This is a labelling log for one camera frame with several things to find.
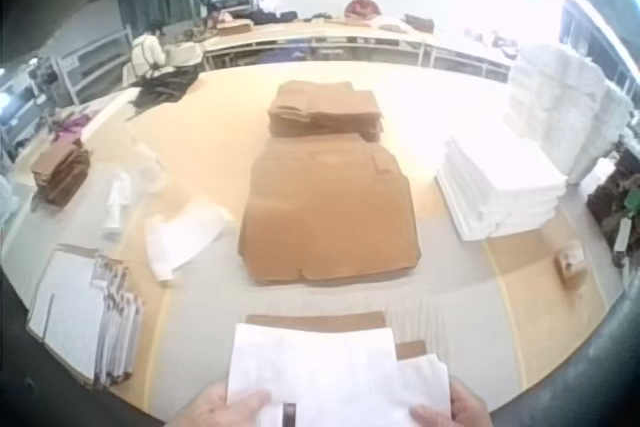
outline red shirt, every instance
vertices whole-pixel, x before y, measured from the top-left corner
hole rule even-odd
[[[373,0],[352,0],[344,9],[344,15],[347,14],[362,17],[363,19],[369,15],[381,15],[380,7]]]

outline brown paper stack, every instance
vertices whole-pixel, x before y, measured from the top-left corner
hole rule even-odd
[[[229,22],[218,24],[216,29],[220,37],[228,35],[246,34],[251,32],[253,22],[249,19],[234,19]]]
[[[48,203],[64,207],[89,173],[89,152],[75,143],[56,143],[31,166],[38,194]]]
[[[286,82],[278,88],[269,118],[274,137],[357,133],[376,141],[382,130],[373,92],[354,90],[350,82]]]
[[[356,134],[272,139],[253,166],[238,250],[259,280],[415,267],[409,182],[393,155]]]
[[[387,322],[382,312],[319,317],[282,317],[279,315],[248,315],[247,324],[305,332],[341,333],[383,329]],[[406,360],[427,354],[424,340],[396,344],[396,359]]]

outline long table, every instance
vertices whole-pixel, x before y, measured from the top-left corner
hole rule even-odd
[[[381,142],[410,180],[420,264],[407,276],[376,282],[259,286],[236,254],[236,232],[213,242],[175,281],[158,283],[146,258],[146,220],[156,214],[170,218],[194,195],[205,195],[241,219],[253,160],[269,138],[266,111],[278,85],[291,79],[350,81],[374,91],[384,113]],[[399,341],[424,339],[430,352],[495,408],[564,360],[620,290],[596,227],[581,237],[594,275],[577,296],[562,290],[554,242],[574,235],[562,214],[539,232],[459,240],[433,174],[456,122],[475,125],[480,117],[500,115],[505,91],[497,82],[450,72],[304,62],[202,74],[180,102],[133,119],[130,104],[113,103],[86,130],[93,167],[72,203],[58,214],[30,212],[26,205],[21,210],[5,242],[6,275],[29,305],[57,243],[100,247],[124,259],[147,309],[134,375],[113,392],[163,419],[206,383],[224,377],[233,327],[248,313],[383,310]],[[158,154],[171,182],[132,206],[122,238],[114,242],[103,236],[103,215],[114,173],[135,166],[131,132]],[[576,230],[591,224],[587,214]]]
[[[207,39],[201,47],[209,70],[262,63],[264,54],[274,51],[304,52],[308,60],[417,65],[501,82],[506,82],[512,65],[499,50],[464,38],[438,37],[415,29],[402,33],[330,20],[255,26],[251,32]],[[371,58],[378,52],[378,58]]]

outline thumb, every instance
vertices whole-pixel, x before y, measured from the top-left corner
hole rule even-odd
[[[268,391],[259,390],[218,411],[218,420],[221,425],[229,426],[255,420],[258,413],[270,400],[271,394]]]
[[[412,407],[409,413],[420,427],[456,427],[459,425],[446,415],[424,405]]]

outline stack of cardboard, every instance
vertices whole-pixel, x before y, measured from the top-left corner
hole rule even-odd
[[[238,250],[258,280],[414,267],[409,182],[387,150],[355,134],[272,139],[253,166]]]
[[[229,22],[218,24],[216,27],[218,35],[221,37],[227,37],[229,35],[247,34],[251,32],[253,28],[253,22],[249,19],[234,19]]]
[[[541,227],[553,217],[565,180],[535,142],[504,124],[455,135],[438,172],[462,240]]]
[[[373,92],[354,90],[350,82],[282,84],[269,109],[274,137],[357,133],[376,141],[382,130]]]
[[[64,207],[89,174],[89,152],[76,143],[58,142],[31,166],[38,194],[49,204]]]

